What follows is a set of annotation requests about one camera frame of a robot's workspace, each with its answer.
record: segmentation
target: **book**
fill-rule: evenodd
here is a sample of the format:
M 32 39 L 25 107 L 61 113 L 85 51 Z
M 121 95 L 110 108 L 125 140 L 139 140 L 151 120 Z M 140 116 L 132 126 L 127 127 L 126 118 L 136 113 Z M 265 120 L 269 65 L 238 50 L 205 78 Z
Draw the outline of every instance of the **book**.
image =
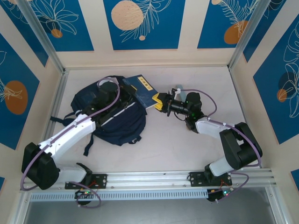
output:
M 152 87 L 152 85 L 149 84 L 143 75 L 125 78 L 123 82 L 127 85 L 133 86 L 136 89 L 135 96 L 145 109 L 157 104 L 152 97 L 158 92 L 154 89 L 154 87 Z

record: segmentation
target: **white wall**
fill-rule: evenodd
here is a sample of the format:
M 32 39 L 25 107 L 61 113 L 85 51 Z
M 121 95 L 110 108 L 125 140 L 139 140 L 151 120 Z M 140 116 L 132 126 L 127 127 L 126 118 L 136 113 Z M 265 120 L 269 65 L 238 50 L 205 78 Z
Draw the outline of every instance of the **white wall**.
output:
M 295 223 L 299 220 L 299 192 L 290 172 L 299 168 L 299 135 L 278 144 L 253 76 L 298 15 L 298 8 L 298 0 L 287 0 L 249 62 L 242 56 L 232 71 L 245 117 L 263 150 L 263 165 L 272 168 Z
M 186 0 L 178 49 L 114 51 L 103 0 L 79 0 L 94 52 L 58 52 L 65 67 L 227 64 L 230 49 L 197 49 L 210 0 Z
M 46 67 L 43 67 L 1 7 L 0 21 L 0 33 L 40 81 L 17 149 L 13 150 L 0 144 L 0 176 L 6 179 L 0 194 L 0 223 L 4 224 L 10 215 L 16 194 L 20 190 L 24 148 L 30 142 L 40 142 L 43 136 L 60 74 L 50 60 Z

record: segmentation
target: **backpack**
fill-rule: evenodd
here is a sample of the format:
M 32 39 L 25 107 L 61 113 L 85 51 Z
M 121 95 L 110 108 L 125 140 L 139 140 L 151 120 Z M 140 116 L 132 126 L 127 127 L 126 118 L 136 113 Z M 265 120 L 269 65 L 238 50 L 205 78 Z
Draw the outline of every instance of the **backpack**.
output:
M 110 78 L 116 78 L 119 85 L 125 86 L 123 76 L 109 76 Z M 90 84 L 89 86 L 81 89 L 71 102 L 73 109 L 72 113 L 67 114 L 64 119 L 51 117 L 50 120 L 62 123 L 64 126 L 68 126 L 74 119 L 69 118 L 72 115 L 78 116 L 82 110 L 90 105 L 90 103 L 97 97 L 99 88 L 98 82 Z M 93 136 L 97 136 L 111 144 L 121 146 L 125 143 L 135 144 L 141 140 L 140 133 L 143 131 L 146 123 L 145 115 L 147 115 L 145 108 L 139 103 L 139 101 L 131 96 L 130 103 L 124 107 L 118 106 L 109 113 L 106 113 L 101 117 L 105 118 L 101 121 L 100 125 L 96 126 L 96 130 L 92 133 L 90 142 L 87 144 L 84 150 L 85 156 L 88 156 L 89 149 L 93 145 Z

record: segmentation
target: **white tabletop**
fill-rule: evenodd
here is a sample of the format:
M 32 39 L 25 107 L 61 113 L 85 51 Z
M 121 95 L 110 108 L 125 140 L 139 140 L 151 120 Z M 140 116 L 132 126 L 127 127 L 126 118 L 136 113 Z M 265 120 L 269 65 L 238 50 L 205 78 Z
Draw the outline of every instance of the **white tabletop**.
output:
M 72 112 L 74 95 L 87 85 L 109 75 L 125 77 L 143 74 L 158 91 L 167 92 L 177 84 L 185 89 L 200 89 L 214 98 L 218 111 L 213 119 L 239 123 L 244 117 L 227 67 L 126 67 L 97 70 L 71 70 L 68 76 L 58 117 Z M 208 115 L 214 110 L 212 102 L 201 95 L 202 111 Z M 63 163 L 81 162 L 93 172 L 140 172 L 198 170 L 224 155 L 221 142 L 210 136 L 189 131 L 185 123 L 173 114 L 167 117 L 155 108 L 147 109 L 146 127 L 142 140 L 135 145 L 111 145 L 97 137 L 83 156 L 90 135 L 80 140 L 61 159 Z M 63 128 L 56 124 L 55 133 Z

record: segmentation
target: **backpack strap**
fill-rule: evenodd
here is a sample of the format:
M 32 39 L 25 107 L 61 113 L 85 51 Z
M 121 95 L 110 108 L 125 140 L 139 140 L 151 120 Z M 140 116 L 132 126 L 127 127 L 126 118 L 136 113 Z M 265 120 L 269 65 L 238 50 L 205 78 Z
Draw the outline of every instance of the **backpack strap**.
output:
M 139 135 L 136 139 L 134 139 L 133 141 L 128 142 L 130 145 L 136 144 L 136 142 L 141 140 L 141 136 Z
M 84 153 L 83 153 L 84 156 L 88 156 L 89 149 L 90 149 L 90 147 L 91 147 L 92 145 L 93 145 L 93 133 L 92 133 L 92 135 L 90 136 L 90 141 L 89 141 L 89 143 L 87 144 L 87 146 L 86 146 L 85 149 L 84 149 Z
M 69 113 L 67 114 L 64 119 L 60 119 L 60 118 L 55 118 L 55 117 L 51 117 L 50 120 L 54 121 L 54 122 L 58 122 L 63 124 L 64 126 L 68 126 L 71 122 L 73 122 L 75 119 L 74 118 L 67 118 L 70 117 L 72 115 L 75 115 L 75 112 Z

